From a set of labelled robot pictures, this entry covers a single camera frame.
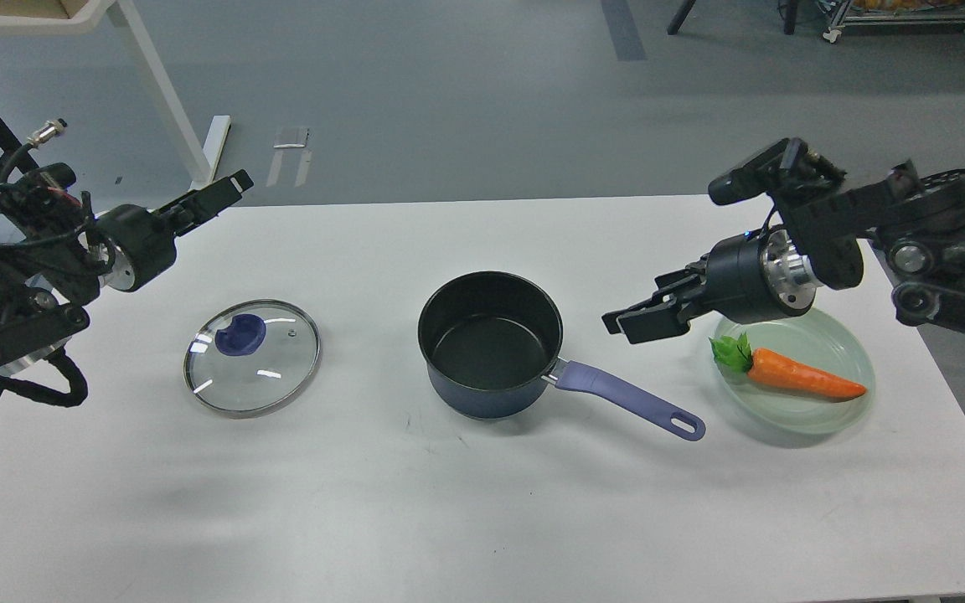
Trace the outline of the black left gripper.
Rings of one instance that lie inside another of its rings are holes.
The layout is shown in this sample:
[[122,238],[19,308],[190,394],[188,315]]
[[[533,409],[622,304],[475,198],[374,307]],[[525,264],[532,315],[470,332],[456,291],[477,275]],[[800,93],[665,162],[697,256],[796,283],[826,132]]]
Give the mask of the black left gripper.
[[122,204],[97,217],[97,233],[110,244],[112,268],[104,286],[137,291],[167,271],[177,259],[173,230],[193,230],[241,201],[254,187],[239,169],[208,186],[180,195],[160,208],[160,218],[144,207]]

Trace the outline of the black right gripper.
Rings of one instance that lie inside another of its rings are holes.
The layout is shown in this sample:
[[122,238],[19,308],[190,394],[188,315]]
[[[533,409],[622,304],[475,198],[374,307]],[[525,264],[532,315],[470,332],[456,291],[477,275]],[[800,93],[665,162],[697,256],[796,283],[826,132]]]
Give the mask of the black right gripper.
[[646,301],[602,314],[607,332],[639,344],[684,336],[690,322],[710,312],[739,324],[800,317],[823,286],[784,228],[726,238],[705,262],[690,262],[654,282]]

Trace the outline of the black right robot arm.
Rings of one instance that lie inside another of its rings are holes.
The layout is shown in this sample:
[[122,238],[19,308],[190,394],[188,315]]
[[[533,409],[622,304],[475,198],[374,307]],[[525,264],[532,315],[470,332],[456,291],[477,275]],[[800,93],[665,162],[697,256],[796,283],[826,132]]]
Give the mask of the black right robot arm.
[[713,180],[716,205],[765,194],[781,221],[722,240],[697,262],[655,280],[646,301],[602,317],[630,343],[684,335],[717,312],[736,324],[800,317],[816,290],[863,278],[860,241],[895,275],[896,319],[965,333],[965,169],[919,177],[912,164],[879,183],[841,190],[823,160],[750,162]]

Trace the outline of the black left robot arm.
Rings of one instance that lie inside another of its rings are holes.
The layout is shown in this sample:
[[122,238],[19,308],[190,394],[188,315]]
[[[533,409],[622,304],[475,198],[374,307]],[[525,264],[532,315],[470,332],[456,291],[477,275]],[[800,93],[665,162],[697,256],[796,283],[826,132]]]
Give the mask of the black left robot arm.
[[253,182],[241,169],[160,209],[122,204],[96,214],[88,192],[70,193],[69,165],[13,176],[42,144],[30,137],[0,157],[0,214],[23,236],[0,243],[0,398],[74,408],[89,389],[65,346],[90,325],[87,306],[104,289],[137,291],[163,274],[177,239],[241,201]]

